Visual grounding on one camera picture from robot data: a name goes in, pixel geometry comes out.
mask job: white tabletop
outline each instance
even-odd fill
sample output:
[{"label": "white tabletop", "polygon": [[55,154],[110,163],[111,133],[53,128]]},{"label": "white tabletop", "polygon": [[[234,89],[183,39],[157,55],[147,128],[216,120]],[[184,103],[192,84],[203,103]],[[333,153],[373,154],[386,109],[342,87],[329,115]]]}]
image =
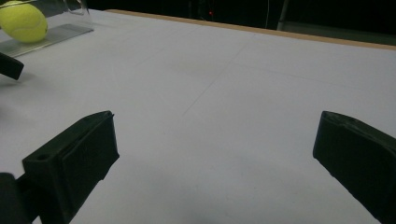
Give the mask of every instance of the white tabletop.
[{"label": "white tabletop", "polygon": [[111,110],[120,159],[73,223],[378,223],[312,149],[323,110],[396,136],[396,51],[91,14],[0,77],[0,171]]}]

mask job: cable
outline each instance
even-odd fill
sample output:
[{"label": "cable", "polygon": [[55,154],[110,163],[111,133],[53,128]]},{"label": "cable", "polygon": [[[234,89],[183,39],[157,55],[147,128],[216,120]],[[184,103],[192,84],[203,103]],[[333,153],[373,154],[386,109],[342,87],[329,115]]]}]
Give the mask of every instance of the cable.
[{"label": "cable", "polygon": [[267,0],[268,6],[267,6],[267,19],[265,19],[265,29],[268,27],[268,16],[270,15],[270,0]]}]

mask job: wooden table edge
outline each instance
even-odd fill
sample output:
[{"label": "wooden table edge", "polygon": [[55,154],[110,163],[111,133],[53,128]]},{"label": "wooden table edge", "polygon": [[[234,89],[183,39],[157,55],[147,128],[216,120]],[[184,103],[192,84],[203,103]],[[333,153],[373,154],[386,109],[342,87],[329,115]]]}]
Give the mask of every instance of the wooden table edge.
[{"label": "wooden table edge", "polygon": [[198,21],[198,20],[192,20],[192,19],[186,19],[186,18],[155,15],[155,14],[148,14],[148,13],[134,12],[134,11],[125,11],[125,10],[119,10],[119,9],[108,9],[105,11],[111,12],[111,13],[123,14],[123,15],[137,16],[137,17],[146,17],[146,18],[166,20],[166,21],[180,21],[180,22],[186,22],[186,23],[192,23],[192,24],[198,24],[198,25],[213,26],[213,27],[233,29],[233,30],[239,30],[239,31],[247,31],[247,32],[253,32],[253,33],[258,33],[258,34],[277,35],[277,36],[283,36],[283,37],[289,37],[289,38],[295,38],[295,39],[312,40],[312,41],[318,41],[318,42],[349,45],[349,46],[372,48],[372,49],[396,50],[396,46],[391,46],[391,45],[381,45],[381,44],[366,43],[366,42],[345,40],[345,39],[337,39],[337,38],[330,38],[330,37],[316,36],[316,35],[302,35],[302,34],[283,32],[283,31],[275,31],[275,30],[267,30],[267,29],[262,29],[262,28],[254,28],[254,27],[233,25],[233,24],[227,24],[227,23],[219,23],[219,22],[213,22],[213,21]]}]

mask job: black object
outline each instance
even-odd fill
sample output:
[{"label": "black object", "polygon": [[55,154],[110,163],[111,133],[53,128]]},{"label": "black object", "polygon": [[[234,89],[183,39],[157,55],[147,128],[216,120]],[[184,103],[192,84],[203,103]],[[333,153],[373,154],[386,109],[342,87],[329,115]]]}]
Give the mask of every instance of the black object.
[{"label": "black object", "polygon": [[20,61],[0,52],[0,74],[18,80],[24,65]]},{"label": "black object", "polygon": [[396,223],[396,139],[351,117],[324,111],[314,158],[376,219]]},{"label": "black object", "polygon": [[0,223],[69,223],[119,158],[110,111],[89,115],[23,159],[25,174],[0,174]]}]

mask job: yellow tennis ball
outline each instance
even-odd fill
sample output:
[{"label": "yellow tennis ball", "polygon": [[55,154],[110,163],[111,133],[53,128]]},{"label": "yellow tennis ball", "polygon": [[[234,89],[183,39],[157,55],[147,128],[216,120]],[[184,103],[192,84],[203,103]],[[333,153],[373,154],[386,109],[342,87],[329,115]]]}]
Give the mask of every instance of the yellow tennis ball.
[{"label": "yellow tennis ball", "polygon": [[48,29],[43,13],[21,1],[9,1],[0,6],[0,26],[6,34],[23,43],[42,40]]}]

